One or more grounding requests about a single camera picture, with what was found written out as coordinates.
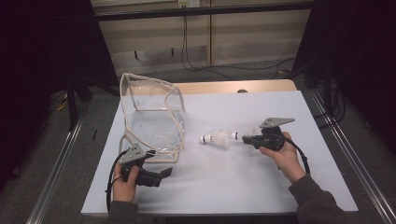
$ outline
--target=sleeve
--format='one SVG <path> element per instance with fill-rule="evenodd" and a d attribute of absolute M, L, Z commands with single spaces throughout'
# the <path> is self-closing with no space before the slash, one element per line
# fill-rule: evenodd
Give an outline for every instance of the sleeve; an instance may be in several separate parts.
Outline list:
<path fill-rule="evenodd" d="M 306 223 L 356 223 L 351 216 L 337 206 L 329 191 L 324 191 L 305 175 L 289 188 L 297 201 L 297 217 L 300 224 Z"/>
<path fill-rule="evenodd" d="M 103 224 L 135 224 L 137 217 L 136 203 L 111 202 L 108 218 Z"/>

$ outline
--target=white tabletop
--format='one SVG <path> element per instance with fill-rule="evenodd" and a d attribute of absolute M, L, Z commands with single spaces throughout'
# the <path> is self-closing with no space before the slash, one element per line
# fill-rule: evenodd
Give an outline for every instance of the white tabletop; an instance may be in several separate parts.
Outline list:
<path fill-rule="evenodd" d="M 297 203 L 289 181 L 253 146 L 231 142 L 228 149 L 201 145 L 215 129 L 243 132 L 268 117 L 294 118 L 281 126 L 308 157 L 311 175 L 345 211 L 358 208 L 299 91 L 185 94 L 185 148 L 176 163 L 146 163 L 160 172 L 174 167 L 158 188 L 137 187 L 139 213 L 153 216 L 268 215 L 292 213 Z M 124 131 L 119 107 L 81 213 L 106 216 L 106 182 Z"/>

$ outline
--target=human hand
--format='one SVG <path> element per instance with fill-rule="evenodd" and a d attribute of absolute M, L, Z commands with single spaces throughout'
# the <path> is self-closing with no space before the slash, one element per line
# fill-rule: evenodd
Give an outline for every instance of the human hand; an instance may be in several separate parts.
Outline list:
<path fill-rule="evenodd" d="M 291 140 L 289 133 L 283 132 L 283 135 Z M 273 151 L 266 147 L 260 147 L 259 151 L 274 160 L 291 184 L 305 176 L 305 171 L 298 161 L 297 150 L 290 143 L 285 142 L 279 151 Z"/>
<path fill-rule="evenodd" d="M 121 167 L 117 162 L 113 174 L 113 201 L 132 203 L 136 192 L 136 179 L 139 173 L 137 166 L 132 167 L 129 173 L 128 182 L 123 181 Z"/>

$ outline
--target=person's left hand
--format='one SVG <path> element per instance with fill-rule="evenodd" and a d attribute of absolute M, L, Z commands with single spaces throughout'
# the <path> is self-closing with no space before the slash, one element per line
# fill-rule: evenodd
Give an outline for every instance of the person's left hand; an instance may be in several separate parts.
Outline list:
<path fill-rule="evenodd" d="M 132 167 L 129 173 L 128 182 L 123 181 L 121 176 L 121 167 L 117 163 L 113 174 L 113 201 L 132 203 L 136 193 L 136 179 L 139 173 L 137 166 Z"/>

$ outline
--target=clear plastic bag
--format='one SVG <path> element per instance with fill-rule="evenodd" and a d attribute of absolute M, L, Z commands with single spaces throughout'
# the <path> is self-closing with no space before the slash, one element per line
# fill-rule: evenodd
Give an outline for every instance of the clear plastic bag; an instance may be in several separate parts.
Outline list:
<path fill-rule="evenodd" d="M 174 84 L 124 73 L 120 80 L 120 101 L 125 132 L 120 152 L 138 143 L 155 156 L 147 162 L 175 162 L 184 147 L 183 96 Z"/>

